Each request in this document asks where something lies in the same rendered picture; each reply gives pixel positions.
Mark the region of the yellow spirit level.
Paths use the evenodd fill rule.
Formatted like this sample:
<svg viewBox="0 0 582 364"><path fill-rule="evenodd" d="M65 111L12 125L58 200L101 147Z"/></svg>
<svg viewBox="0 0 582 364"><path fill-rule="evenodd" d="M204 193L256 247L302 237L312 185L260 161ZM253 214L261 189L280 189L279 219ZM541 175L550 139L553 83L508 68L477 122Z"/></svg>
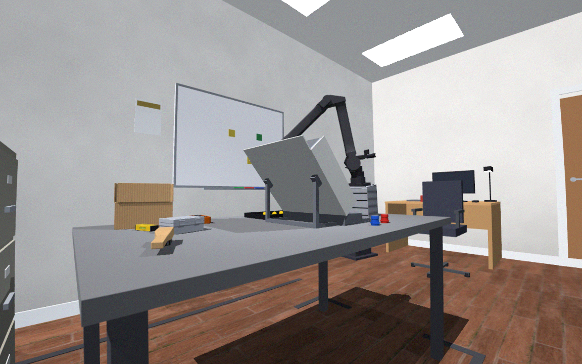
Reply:
<svg viewBox="0 0 582 364"><path fill-rule="evenodd" d="M148 224L135 225L135 230L138 230L138 231L155 231L158 228L159 228L159 225L148 225Z"/></svg>

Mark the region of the open brown cardboard box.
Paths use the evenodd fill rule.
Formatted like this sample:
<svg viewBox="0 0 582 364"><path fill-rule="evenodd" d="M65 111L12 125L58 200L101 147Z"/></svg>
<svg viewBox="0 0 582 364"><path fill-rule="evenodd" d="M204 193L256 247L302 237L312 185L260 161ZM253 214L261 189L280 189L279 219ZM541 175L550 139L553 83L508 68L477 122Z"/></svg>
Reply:
<svg viewBox="0 0 582 364"><path fill-rule="evenodd" d="M173 217L173 185L115 184L115 230L159 225L159 218Z"/></svg>

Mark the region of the green tray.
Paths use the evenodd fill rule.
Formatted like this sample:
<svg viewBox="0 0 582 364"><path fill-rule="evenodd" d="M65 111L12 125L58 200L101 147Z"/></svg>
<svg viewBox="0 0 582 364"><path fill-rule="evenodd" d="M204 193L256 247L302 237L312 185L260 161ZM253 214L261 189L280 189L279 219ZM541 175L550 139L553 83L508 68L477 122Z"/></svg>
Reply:
<svg viewBox="0 0 582 364"><path fill-rule="evenodd" d="M270 217L283 217L283 214L279 214L281 210L271 210L270 211ZM263 212L247 212L244 213L244 217L251 217L251 218L255 218L255 219L263 219L265 220L265 215L263 214L265 211ZM272 214L273 212L276 212L277 214Z"/></svg>

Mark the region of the orange digital multimeter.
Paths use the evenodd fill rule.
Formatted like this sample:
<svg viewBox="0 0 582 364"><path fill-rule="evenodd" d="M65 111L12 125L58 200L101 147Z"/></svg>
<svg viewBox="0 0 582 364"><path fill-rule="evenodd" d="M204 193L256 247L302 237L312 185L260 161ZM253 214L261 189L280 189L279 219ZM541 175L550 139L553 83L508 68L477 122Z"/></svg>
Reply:
<svg viewBox="0 0 582 364"><path fill-rule="evenodd" d="M197 216L203 216L203 215L197 215ZM203 216L203 217L204 217L204 224L211 223L211 217L210 216Z"/></svg>

